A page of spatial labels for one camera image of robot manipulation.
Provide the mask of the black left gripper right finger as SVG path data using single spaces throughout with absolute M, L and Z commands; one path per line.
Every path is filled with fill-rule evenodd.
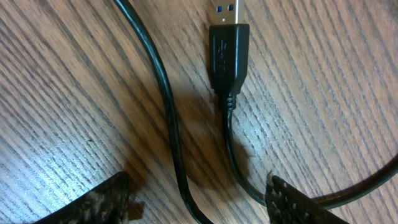
M 275 224 L 344 224 L 345 221 L 332 214 L 332 206 L 340 197 L 348 194 L 348 189 L 337 193 L 310 198 L 284 179 L 268 172 L 264 202 L 271 223 Z

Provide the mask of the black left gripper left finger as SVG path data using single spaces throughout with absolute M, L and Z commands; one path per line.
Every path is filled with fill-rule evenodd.
M 129 176 L 121 171 L 36 224 L 127 223 L 128 200 Z

